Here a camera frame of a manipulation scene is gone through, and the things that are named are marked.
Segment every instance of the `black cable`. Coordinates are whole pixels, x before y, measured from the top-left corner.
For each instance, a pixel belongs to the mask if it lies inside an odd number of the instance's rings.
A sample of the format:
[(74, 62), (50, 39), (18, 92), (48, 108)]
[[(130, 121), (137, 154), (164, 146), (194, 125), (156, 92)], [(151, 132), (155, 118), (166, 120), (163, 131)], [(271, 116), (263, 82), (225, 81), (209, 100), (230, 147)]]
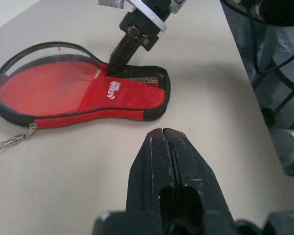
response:
[[(220, 0), (220, 2), (222, 2), (226, 7), (230, 8), (231, 10), (233, 10), (233, 11), (235, 11), (235, 12), (237, 12), (237, 13), (243, 15), (243, 16), (248, 17), (247, 13), (245, 13), (244, 11), (242, 11), (242, 10), (238, 9), (237, 7), (233, 6), (227, 0)], [(294, 27), (294, 23), (286, 24), (286, 25), (280, 25), (280, 24), (275, 25), (275, 24), (266, 23), (265, 21), (263, 21), (261, 19), (258, 19), (256, 17), (253, 17), (253, 16), (252, 16), (252, 18), (254, 19), (254, 21), (257, 21), (257, 22), (259, 22), (261, 24), (267, 24), (267, 25), (271, 25), (271, 26), (281, 26), (281, 27)]]
[(253, 15), (252, 15), (252, 12), (251, 12), (250, 7), (246, 7), (246, 12), (247, 12), (247, 16), (248, 16), (249, 24), (250, 24), (251, 41), (252, 41), (252, 58), (253, 58), (253, 64), (254, 64), (254, 67), (255, 67), (256, 72), (259, 73), (259, 74), (262, 74), (262, 73), (276, 71), (276, 70), (282, 68), (283, 66), (287, 65), (289, 62), (291, 62), (294, 59), (294, 55), (292, 55), (289, 59), (287, 59), (286, 61), (284, 61), (279, 66), (276, 66), (276, 67), (271, 68), (271, 69), (268, 69), (268, 70), (263, 70), (263, 71), (260, 70), (260, 68), (258, 67), (258, 62), (257, 62), (257, 35), (256, 35), (256, 26), (255, 26), (254, 18), (253, 18)]

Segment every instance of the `table tennis paddle case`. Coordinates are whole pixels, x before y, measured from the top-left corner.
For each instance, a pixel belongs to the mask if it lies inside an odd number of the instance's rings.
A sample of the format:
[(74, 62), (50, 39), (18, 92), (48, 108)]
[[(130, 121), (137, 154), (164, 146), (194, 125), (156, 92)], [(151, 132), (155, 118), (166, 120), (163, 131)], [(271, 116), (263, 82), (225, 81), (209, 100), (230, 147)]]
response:
[(157, 66), (126, 66), (107, 74), (107, 64), (79, 45), (41, 43), (0, 68), (0, 116), (38, 128), (96, 118), (160, 118), (170, 99), (170, 79)]

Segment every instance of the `black zipper trim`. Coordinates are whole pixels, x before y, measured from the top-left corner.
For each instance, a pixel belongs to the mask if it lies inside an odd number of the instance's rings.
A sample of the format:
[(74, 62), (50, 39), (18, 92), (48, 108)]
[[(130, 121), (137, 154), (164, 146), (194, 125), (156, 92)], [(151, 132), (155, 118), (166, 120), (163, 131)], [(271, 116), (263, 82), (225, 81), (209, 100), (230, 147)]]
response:
[[(41, 43), (41, 44), (31, 46), (31, 47), (19, 52), (18, 54), (16, 54), (12, 58), (10, 58), (0, 68), (0, 75), (2, 73), (6, 73), (17, 61), (24, 58), (28, 54), (31, 54), (31, 53), (38, 51), (38, 50), (41, 50), (41, 49), (50, 48), (50, 47), (67, 47), (67, 48), (78, 49), (78, 50), (86, 53), (87, 55), (89, 55), (92, 59), (94, 59), (95, 63), (99, 62), (101, 64), (107, 65), (107, 63), (102, 62), (101, 60), (96, 58), (91, 52), (89, 52), (88, 50), (86, 50), (85, 48), (83, 48), (77, 44), (66, 43), (66, 42), (47, 42), (47, 43)], [(151, 110), (150, 109), (147, 110), (147, 109), (127, 109), (127, 108), (106, 107), (106, 108), (101, 108), (101, 109), (90, 110), (90, 111), (83, 112), (83, 113), (76, 113), (73, 115), (54, 115), (54, 116), (37, 117), (37, 116), (18, 114), (14, 110), (7, 108), (4, 104), (2, 104), (0, 102), (0, 116), (3, 117), (8, 122), (11, 122), (13, 124), (20, 125), (20, 126), (28, 126), (29, 124), (35, 122), (36, 119), (73, 117), (73, 116), (93, 113), (93, 112), (101, 111), (101, 110), (143, 111), (143, 120), (144, 121), (151, 121), (151, 120), (158, 119), (166, 111), (167, 105), (168, 105), (168, 102), (170, 99), (170, 79), (169, 79), (169, 75), (168, 75), (167, 71), (164, 68), (161, 68), (158, 66), (143, 66), (143, 67), (127, 66), (127, 68), (154, 69), (154, 70), (161, 72), (162, 74), (165, 74), (165, 78), (164, 78), (165, 79), (165, 90), (164, 90), (165, 91), (165, 99), (158, 107), (155, 107), (154, 109), (151, 109)]]

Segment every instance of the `printed logo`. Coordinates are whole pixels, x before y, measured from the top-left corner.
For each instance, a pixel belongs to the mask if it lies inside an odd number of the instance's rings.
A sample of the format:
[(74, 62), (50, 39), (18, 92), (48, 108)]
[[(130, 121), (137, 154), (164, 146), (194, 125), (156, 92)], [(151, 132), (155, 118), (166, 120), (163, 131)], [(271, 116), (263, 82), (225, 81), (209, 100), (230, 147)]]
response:
[(108, 91), (108, 98), (109, 99), (114, 99), (114, 92), (117, 92), (120, 88), (121, 82), (111, 82), (110, 83), (110, 88)]

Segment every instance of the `metal chain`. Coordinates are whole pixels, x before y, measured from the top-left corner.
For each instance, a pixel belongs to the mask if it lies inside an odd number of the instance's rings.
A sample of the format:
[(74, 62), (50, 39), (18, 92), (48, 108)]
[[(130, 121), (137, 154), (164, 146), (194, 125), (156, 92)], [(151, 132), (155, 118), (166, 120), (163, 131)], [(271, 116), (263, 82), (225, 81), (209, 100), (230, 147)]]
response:
[(29, 130), (24, 134), (16, 135), (12, 138), (9, 138), (6, 141), (0, 142), (0, 152), (2, 152), (4, 149), (12, 147), (19, 142), (22, 142), (24, 140), (27, 140), (34, 132), (37, 130), (37, 125), (35, 123), (31, 123), (29, 125)]

